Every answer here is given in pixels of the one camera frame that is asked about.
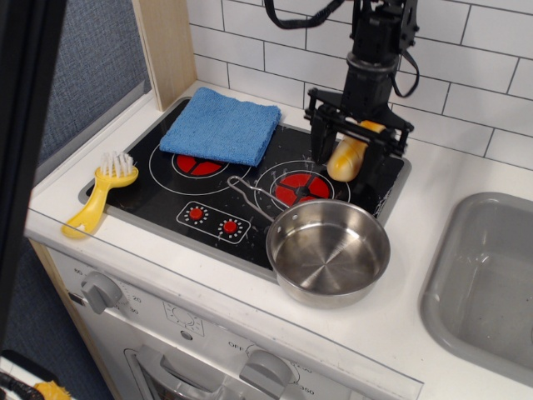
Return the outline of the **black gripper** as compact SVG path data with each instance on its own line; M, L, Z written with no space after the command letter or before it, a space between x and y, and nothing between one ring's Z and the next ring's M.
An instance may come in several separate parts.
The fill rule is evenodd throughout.
M400 159L412 124L395 115L388 106L396 90L399 59L368 63L357 57L347 60L343 92L316 87L309 90L306 119L311 123L311 156L326 163L333 152L337 133L368 143L357 175L358 195L385 195L400 173Z

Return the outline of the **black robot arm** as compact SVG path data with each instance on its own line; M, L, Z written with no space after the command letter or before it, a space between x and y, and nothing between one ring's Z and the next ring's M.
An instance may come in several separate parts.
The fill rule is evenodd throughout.
M335 137L343 133L366 143L354 193L374 186L381 165L402 156L414 127L388 106L397 93L396 72L419 30L415 1L357 1L352 14L352 50L346 57L348 72L342 92L313 88L306 118L311 123L311 157L327 162Z

